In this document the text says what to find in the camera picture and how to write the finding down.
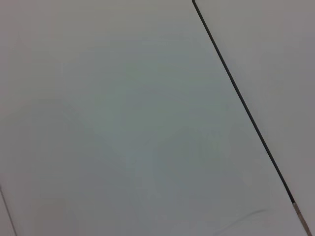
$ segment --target white surface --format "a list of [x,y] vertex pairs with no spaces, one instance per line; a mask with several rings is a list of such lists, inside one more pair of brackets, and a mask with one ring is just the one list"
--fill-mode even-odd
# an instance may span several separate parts
[[196,0],[315,233],[315,1]]
[[304,234],[190,1],[2,5],[19,235]]

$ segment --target thin black strip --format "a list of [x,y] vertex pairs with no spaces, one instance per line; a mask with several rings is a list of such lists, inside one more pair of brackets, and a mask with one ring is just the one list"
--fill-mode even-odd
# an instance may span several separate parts
[[3,191],[2,191],[2,188],[0,186],[0,195],[3,199],[3,203],[4,203],[4,206],[5,206],[5,210],[6,210],[6,213],[8,214],[9,216],[9,220],[10,220],[10,223],[11,223],[11,226],[12,226],[12,229],[13,229],[13,232],[14,232],[14,235],[15,236],[18,236],[17,233],[16,233],[16,229],[15,229],[15,226],[13,224],[13,220],[12,220],[12,217],[11,217],[11,214],[10,214],[10,211],[9,211],[9,208],[8,208],[8,205],[6,203],[6,200],[5,200],[5,197],[4,197],[4,194],[3,194]]
[[257,132],[257,134],[258,134],[258,136],[259,136],[259,138],[260,138],[260,140],[261,140],[261,142],[262,142],[262,144],[263,144],[263,146],[264,146],[264,148],[266,149],[266,152],[268,153],[268,156],[269,156],[269,158],[270,158],[272,164],[273,164],[274,167],[276,168],[276,171],[277,171],[277,173],[278,173],[278,175],[279,175],[279,177],[280,177],[280,179],[281,179],[281,181],[282,181],[282,183],[283,183],[283,185],[284,185],[284,187],[285,187],[285,189],[286,189],[286,192],[288,193],[288,195],[289,195],[289,197],[290,197],[291,202],[292,202],[292,203],[295,203],[295,200],[294,200],[294,198],[293,198],[293,196],[292,196],[292,194],[291,194],[291,192],[290,192],[290,189],[289,189],[289,187],[287,186],[287,184],[286,184],[286,182],[285,182],[285,180],[284,180],[284,177],[282,176],[282,174],[281,174],[281,172],[280,172],[280,170],[279,170],[279,168],[278,168],[278,166],[277,166],[277,164],[276,164],[276,162],[275,162],[275,160],[274,160],[274,158],[273,158],[273,156],[272,156],[272,154],[271,154],[271,152],[270,152],[270,150],[269,150],[269,148],[268,148],[268,146],[267,146],[267,144],[266,144],[266,142],[265,142],[265,140],[264,140],[264,138],[262,137],[262,135],[261,135],[261,133],[260,133],[258,127],[257,127],[257,124],[256,124],[254,118],[252,117],[251,112],[249,111],[249,109],[248,109],[248,107],[247,107],[247,105],[246,105],[246,103],[245,103],[245,101],[244,101],[244,99],[243,99],[243,97],[242,97],[242,95],[241,95],[241,93],[240,93],[240,91],[239,91],[239,89],[238,89],[238,87],[237,87],[237,85],[236,85],[236,83],[235,83],[235,81],[234,81],[232,75],[231,75],[231,72],[230,72],[229,69],[227,68],[227,65],[226,65],[226,63],[225,63],[225,61],[224,61],[224,59],[223,59],[223,57],[222,57],[222,55],[221,55],[221,53],[220,53],[218,47],[217,47],[216,42],[214,41],[214,39],[213,39],[213,37],[212,37],[212,35],[211,35],[210,31],[209,31],[209,28],[208,28],[208,26],[207,26],[205,20],[203,19],[202,15],[201,15],[201,12],[200,12],[200,10],[199,10],[199,8],[198,8],[198,6],[197,6],[195,0],[192,0],[192,3],[193,3],[193,5],[194,5],[194,7],[195,7],[195,9],[196,9],[196,11],[197,11],[199,17],[200,17],[200,20],[201,20],[203,26],[205,27],[205,29],[206,29],[206,31],[207,31],[207,33],[208,33],[208,36],[210,37],[210,40],[211,40],[211,42],[212,42],[212,44],[213,44],[213,46],[214,46],[214,48],[215,48],[215,50],[216,50],[216,52],[217,52],[217,54],[218,54],[220,60],[221,60],[221,62],[222,62],[222,64],[223,64],[223,66],[224,66],[224,68],[225,68],[225,70],[226,70],[226,72],[227,72],[227,74],[228,74],[228,76],[229,76],[229,78],[230,78],[232,84],[233,84],[233,87],[234,87],[234,89],[235,89],[235,91],[236,91],[238,97],[240,98],[240,100],[241,100],[241,102],[242,102],[242,104],[243,104],[243,106],[244,106],[244,108],[245,108],[245,111],[246,111],[247,115],[250,117],[251,122],[252,122],[252,124],[253,124],[253,126],[254,126],[254,128],[255,128],[255,130],[256,130],[256,132]]

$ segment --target white ceiling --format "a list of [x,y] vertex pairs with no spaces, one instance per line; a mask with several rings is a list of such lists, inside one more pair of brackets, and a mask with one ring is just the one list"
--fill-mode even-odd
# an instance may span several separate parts
[[19,236],[304,234],[190,0],[0,4]]
[[196,2],[315,232],[315,1]]

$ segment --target white panel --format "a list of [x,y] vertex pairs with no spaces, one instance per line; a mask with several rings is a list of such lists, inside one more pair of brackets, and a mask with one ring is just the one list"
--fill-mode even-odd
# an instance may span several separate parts
[[196,0],[315,232],[315,1]]
[[303,235],[190,1],[12,10],[0,173],[18,233]]

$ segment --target black line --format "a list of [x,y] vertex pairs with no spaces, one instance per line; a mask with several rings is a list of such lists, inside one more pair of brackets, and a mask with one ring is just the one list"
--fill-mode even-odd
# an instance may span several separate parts
[[12,220],[12,217],[11,217],[11,214],[10,214],[10,211],[9,211],[9,208],[8,208],[8,204],[6,203],[6,200],[5,200],[5,197],[4,197],[4,194],[3,194],[3,191],[2,191],[1,186],[0,186],[0,194],[1,194],[1,197],[2,197],[2,199],[3,199],[3,203],[4,203],[4,206],[5,206],[6,213],[7,213],[8,216],[9,216],[9,220],[10,220],[10,223],[11,223],[11,226],[12,226],[12,229],[13,229],[13,232],[14,232],[14,235],[15,235],[15,236],[18,236],[17,233],[16,233],[16,229],[15,229],[15,226],[14,226],[14,223],[13,223],[13,220]]
[[278,173],[278,175],[279,175],[279,177],[280,177],[280,179],[281,179],[281,181],[282,181],[282,183],[283,183],[283,185],[284,185],[284,187],[286,189],[286,192],[288,193],[288,195],[290,197],[291,202],[295,203],[295,200],[294,200],[294,198],[293,198],[293,196],[292,196],[292,194],[290,192],[290,189],[289,189],[288,185],[286,184],[286,182],[284,180],[284,177],[282,176],[282,174],[281,174],[281,172],[280,172],[280,170],[279,170],[279,168],[278,168],[278,166],[277,166],[277,164],[276,164],[276,162],[275,162],[275,160],[274,160],[274,158],[273,158],[273,156],[272,156],[272,154],[271,154],[271,152],[270,152],[270,150],[269,150],[269,148],[268,148],[268,146],[267,146],[267,144],[266,144],[266,142],[264,140],[264,138],[262,137],[262,135],[261,135],[261,133],[260,133],[258,127],[257,127],[257,124],[256,124],[254,118],[252,117],[251,112],[249,111],[249,109],[248,109],[248,107],[247,107],[247,105],[246,105],[246,103],[245,103],[245,101],[244,101],[244,99],[243,99],[243,97],[242,97],[242,95],[241,95],[241,93],[240,93],[240,91],[239,91],[239,89],[238,89],[238,87],[237,87],[237,85],[236,85],[232,75],[231,75],[231,72],[227,68],[227,65],[226,65],[226,63],[225,63],[225,61],[224,61],[224,59],[223,59],[223,57],[222,57],[222,55],[221,55],[221,53],[220,53],[220,51],[218,49],[218,46],[217,46],[216,42],[214,41],[214,39],[213,39],[213,37],[212,37],[212,35],[211,35],[210,31],[209,31],[209,28],[208,28],[205,20],[203,19],[202,15],[201,15],[201,12],[200,12],[200,10],[199,10],[195,0],[192,0],[192,4],[194,5],[194,7],[195,7],[195,9],[196,9],[196,11],[197,11],[197,13],[199,15],[199,18],[200,18],[203,26],[205,27],[205,29],[206,29],[206,31],[208,33],[208,36],[210,37],[210,40],[211,40],[211,42],[212,42],[212,44],[213,44],[213,46],[214,46],[214,48],[215,48],[215,50],[216,50],[220,60],[221,60],[221,62],[223,64],[223,66],[224,66],[224,68],[225,68],[225,70],[226,70],[226,72],[227,72],[227,74],[228,74],[232,84],[233,84],[233,87],[234,87],[238,97],[240,98],[240,100],[241,100],[241,102],[242,102],[242,104],[243,104],[243,106],[245,108],[245,111],[246,111],[247,115],[250,117],[251,122],[252,122],[252,124],[253,124],[253,126],[254,126],[254,128],[255,128],[255,130],[256,130],[256,132],[257,132],[257,134],[258,134],[258,136],[259,136],[259,138],[260,138],[260,140],[261,140],[261,142],[262,142],[262,144],[264,146],[264,148],[266,149],[266,152],[268,153],[268,156],[269,156],[272,164],[276,168],[276,171],[277,171],[277,173]]

